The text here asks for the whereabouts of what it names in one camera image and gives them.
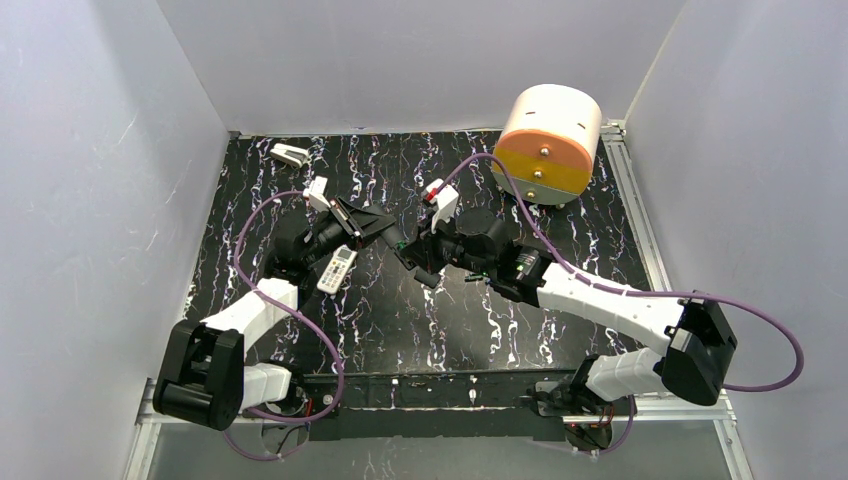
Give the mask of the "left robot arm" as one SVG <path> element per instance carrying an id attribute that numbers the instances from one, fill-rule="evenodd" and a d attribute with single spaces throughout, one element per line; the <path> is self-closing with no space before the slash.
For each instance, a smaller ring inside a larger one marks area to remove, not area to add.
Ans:
<path id="1" fill-rule="evenodd" d="M 391 234 L 395 219 L 382 209 L 310 194 L 314 221 L 294 216 L 278 223 L 260 279 L 249 292 L 200 321 L 183 320 L 171 330 L 156 381 L 156 412 L 217 431 L 245 410 L 293 397 L 292 372 L 275 363 L 245 363 L 247 350 L 279 322 L 294 318 L 322 342 L 329 338 L 300 311 L 316 288 L 327 283 L 316 264 L 337 250 L 354 253 Z"/>

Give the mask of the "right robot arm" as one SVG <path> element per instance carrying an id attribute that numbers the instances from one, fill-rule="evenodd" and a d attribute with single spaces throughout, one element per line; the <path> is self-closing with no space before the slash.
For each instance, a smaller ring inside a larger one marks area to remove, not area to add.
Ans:
<path id="1" fill-rule="evenodd" d="M 695 405 L 716 403 L 737 339 L 712 300 L 659 298 L 568 272 L 553 256 L 510 238 L 505 223 L 483 208 L 436 226 L 422 224 L 399 251 L 418 267 L 419 282 L 434 287 L 446 266 L 481 277 L 502 297 L 557 310 L 612 328 L 642 344 L 616 356 L 590 355 L 576 373 L 535 394 L 554 408 L 596 408 L 622 397 L 670 392 Z"/>

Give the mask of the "white remote control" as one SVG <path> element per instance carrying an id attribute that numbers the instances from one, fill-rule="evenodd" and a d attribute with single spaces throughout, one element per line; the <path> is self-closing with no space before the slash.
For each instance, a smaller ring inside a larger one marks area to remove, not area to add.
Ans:
<path id="1" fill-rule="evenodd" d="M 317 289 L 328 295 L 335 295 L 352 269 L 358 256 L 355 250 L 345 245 L 338 247 L 332 254 L 320 276 Z"/>

